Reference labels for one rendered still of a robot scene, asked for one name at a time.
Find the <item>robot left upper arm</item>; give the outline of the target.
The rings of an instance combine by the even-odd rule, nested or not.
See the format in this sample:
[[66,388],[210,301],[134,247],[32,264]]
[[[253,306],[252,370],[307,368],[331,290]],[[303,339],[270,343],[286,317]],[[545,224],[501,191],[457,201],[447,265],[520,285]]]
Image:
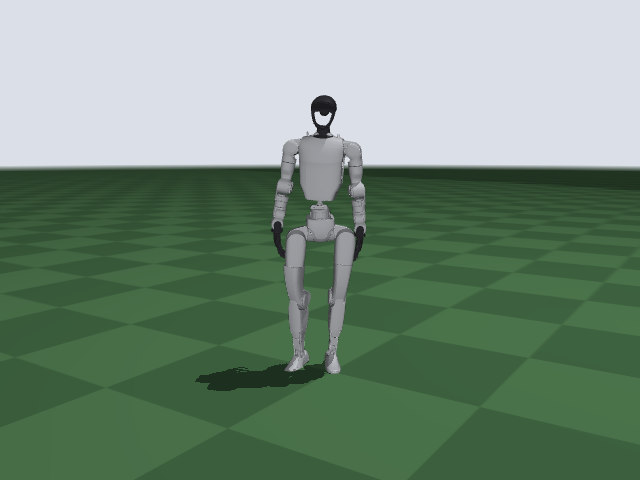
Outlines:
[[364,197],[364,186],[361,182],[363,176],[362,150],[358,143],[344,141],[344,154],[350,158],[348,170],[351,185],[348,185],[348,195],[351,198]]

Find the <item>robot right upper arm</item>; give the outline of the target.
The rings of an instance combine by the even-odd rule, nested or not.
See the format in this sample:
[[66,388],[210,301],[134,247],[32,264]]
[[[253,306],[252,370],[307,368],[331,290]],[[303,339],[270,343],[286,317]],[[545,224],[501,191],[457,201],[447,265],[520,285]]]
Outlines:
[[295,169],[295,155],[299,153],[299,143],[301,139],[288,140],[283,146],[283,156],[281,162],[281,178],[278,183],[279,193],[291,194],[294,187],[292,176]]

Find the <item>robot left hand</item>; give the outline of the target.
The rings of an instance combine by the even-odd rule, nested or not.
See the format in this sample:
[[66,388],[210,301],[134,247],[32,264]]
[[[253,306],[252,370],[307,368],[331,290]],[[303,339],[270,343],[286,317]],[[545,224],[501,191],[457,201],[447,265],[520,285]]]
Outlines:
[[354,235],[355,237],[357,237],[357,240],[356,240],[356,248],[355,248],[353,261],[355,261],[358,258],[358,254],[361,251],[362,244],[363,244],[363,237],[366,236],[366,234],[364,233],[364,228],[362,226],[358,226],[356,228],[356,233],[354,232]]

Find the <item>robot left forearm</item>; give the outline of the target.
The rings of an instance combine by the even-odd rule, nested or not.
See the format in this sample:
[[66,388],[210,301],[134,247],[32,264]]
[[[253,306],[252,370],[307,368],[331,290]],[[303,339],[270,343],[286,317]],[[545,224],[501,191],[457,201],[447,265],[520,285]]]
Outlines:
[[351,205],[353,208],[353,221],[355,223],[354,232],[356,233],[356,228],[358,226],[362,226],[364,228],[364,233],[365,233],[366,232],[365,186],[364,186],[364,197],[354,198],[353,200],[351,200]]

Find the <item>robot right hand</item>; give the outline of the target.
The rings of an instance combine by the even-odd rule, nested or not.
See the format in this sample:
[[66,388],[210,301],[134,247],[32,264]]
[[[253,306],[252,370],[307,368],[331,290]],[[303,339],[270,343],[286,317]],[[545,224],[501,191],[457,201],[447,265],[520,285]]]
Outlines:
[[275,243],[275,246],[277,247],[279,255],[285,258],[285,250],[281,246],[281,237],[280,237],[280,233],[283,232],[283,229],[279,221],[276,221],[274,223],[274,229],[272,228],[271,232],[273,232],[274,243]]

